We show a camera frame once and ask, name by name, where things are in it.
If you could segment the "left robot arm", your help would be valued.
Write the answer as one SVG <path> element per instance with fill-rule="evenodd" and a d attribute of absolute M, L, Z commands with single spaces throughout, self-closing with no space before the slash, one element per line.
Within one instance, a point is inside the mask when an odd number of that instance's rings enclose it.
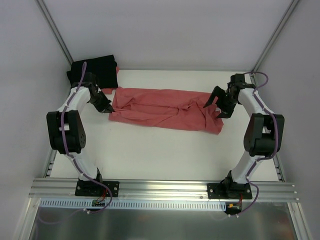
<path fill-rule="evenodd" d="M 115 111 L 111 102 L 99 88 L 96 75 L 85 72 L 79 82 L 71 85 L 64 104 L 46 114 L 51 148 L 68 158 L 78 173 L 76 196 L 109 197 L 112 194 L 100 170 L 85 151 L 87 137 L 81 120 L 81 112 L 86 104 L 92 104 L 99 113 L 110 114 Z"/>

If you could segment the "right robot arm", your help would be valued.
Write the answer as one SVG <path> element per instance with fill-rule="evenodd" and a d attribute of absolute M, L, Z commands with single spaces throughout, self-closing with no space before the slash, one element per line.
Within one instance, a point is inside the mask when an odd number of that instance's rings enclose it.
<path fill-rule="evenodd" d="M 236 73 L 230 77 L 227 89 L 216 86 L 204 105 L 216 104 L 220 109 L 217 117 L 229 119 L 239 104 L 250 117 L 243 137 L 244 153 L 236 167 L 221 182 L 207 185 L 209 199 L 251 199 L 252 174 L 260 163 L 273 159 L 281 148 L 285 118 L 267 107 L 258 89 L 246 82 L 245 74 Z"/>

